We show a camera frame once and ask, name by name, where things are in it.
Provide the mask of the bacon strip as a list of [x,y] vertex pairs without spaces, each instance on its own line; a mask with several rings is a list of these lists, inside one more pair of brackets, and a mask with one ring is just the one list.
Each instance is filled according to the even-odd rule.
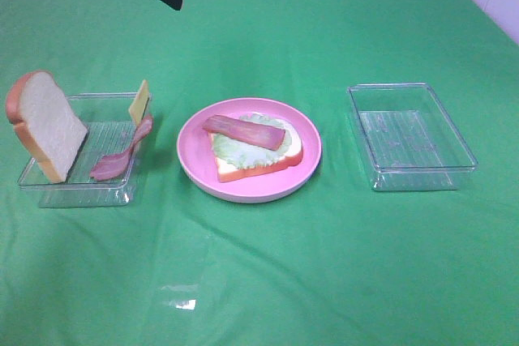
[[285,130],[275,126],[247,122],[223,115],[213,115],[202,125],[203,129],[268,150],[277,150],[284,141]]
[[130,163],[131,156],[137,144],[144,139],[153,127],[153,117],[146,115],[137,126],[130,145],[123,152],[102,156],[93,166],[89,177],[96,181],[105,181],[124,173]]

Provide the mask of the green lettuce leaf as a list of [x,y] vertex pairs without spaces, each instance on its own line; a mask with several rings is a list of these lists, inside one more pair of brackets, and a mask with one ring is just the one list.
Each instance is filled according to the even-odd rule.
[[218,133],[210,133],[212,151],[216,162],[225,173],[233,169],[253,169],[281,163],[302,151],[302,140],[295,128],[286,120],[260,113],[242,115],[240,120],[274,126],[285,130],[285,137],[277,150],[269,150]]

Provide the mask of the bread slice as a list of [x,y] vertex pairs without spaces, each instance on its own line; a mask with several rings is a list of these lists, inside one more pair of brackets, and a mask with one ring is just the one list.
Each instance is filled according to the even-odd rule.
[[303,158],[303,146],[302,151],[299,152],[294,157],[289,157],[286,160],[283,160],[281,163],[276,163],[274,165],[270,165],[267,167],[258,167],[253,169],[233,169],[228,173],[225,173],[223,168],[220,168],[219,165],[216,162],[216,157],[214,156],[216,166],[217,166],[217,178],[219,182],[231,182],[238,179],[246,178],[246,177],[254,177],[259,176],[267,173],[275,173],[278,171],[281,171],[283,169],[287,169],[289,167],[295,166],[299,164],[302,161]]
[[6,116],[47,179],[64,182],[88,129],[54,77],[35,70],[19,78],[6,96]]

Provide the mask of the yellow cheese slice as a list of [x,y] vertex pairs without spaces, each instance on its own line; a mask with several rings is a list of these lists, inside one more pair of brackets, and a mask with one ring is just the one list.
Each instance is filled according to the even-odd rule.
[[136,127],[138,127],[142,121],[145,109],[148,104],[149,96],[148,81],[144,79],[140,84],[139,90],[136,93],[131,105],[128,108],[128,113],[130,114],[131,119]]

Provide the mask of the left clear plastic tray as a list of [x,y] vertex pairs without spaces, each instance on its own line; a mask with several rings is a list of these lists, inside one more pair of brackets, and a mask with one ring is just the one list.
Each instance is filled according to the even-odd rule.
[[89,177],[91,169],[105,155],[123,152],[131,144],[135,123],[129,113],[134,92],[102,92],[68,95],[69,104],[88,134],[67,180],[52,184],[31,158],[22,171],[18,186],[43,208],[124,206],[133,200],[145,180],[140,164],[147,140],[135,146],[127,169],[116,178],[98,182]]

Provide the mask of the clear plastic tray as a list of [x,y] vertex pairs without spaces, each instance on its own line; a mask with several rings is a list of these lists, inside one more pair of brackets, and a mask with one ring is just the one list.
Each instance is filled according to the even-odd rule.
[[349,119],[374,191],[458,190],[478,161],[427,83],[347,88]]
[[89,177],[91,169],[105,155],[123,152],[131,144],[135,123],[129,113],[134,92],[102,92],[68,95],[69,104],[88,134],[67,180],[52,184],[31,158],[22,171],[18,186],[43,208],[124,206],[133,200],[145,180],[140,164],[147,140],[135,146],[127,169],[116,178],[98,182]]

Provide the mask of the pink round plate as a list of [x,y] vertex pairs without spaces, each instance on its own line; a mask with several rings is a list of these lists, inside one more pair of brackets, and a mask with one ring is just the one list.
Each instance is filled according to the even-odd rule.
[[[293,125],[302,139],[302,161],[275,173],[219,182],[211,143],[202,124],[214,114],[238,118],[248,113],[267,114]],[[187,176],[205,192],[235,203],[266,203],[295,192],[309,180],[319,165],[322,142],[314,123],[296,108],[277,100],[241,97],[209,105],[188,119],[178,134],[177,153]]]

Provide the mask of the right clear plastic tray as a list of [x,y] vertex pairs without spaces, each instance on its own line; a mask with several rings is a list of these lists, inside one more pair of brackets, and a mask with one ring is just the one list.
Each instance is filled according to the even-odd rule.
[[374,191],[458,190],[478,161],[427,83],[347,88],[349,119]]

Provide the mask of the clear tape strip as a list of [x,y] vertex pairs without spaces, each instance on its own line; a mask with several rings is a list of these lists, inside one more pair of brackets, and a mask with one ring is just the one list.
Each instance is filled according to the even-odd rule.
[[164,310],[192,312],[197,306],[210,236],[175,233],[160,256],[153,300]]

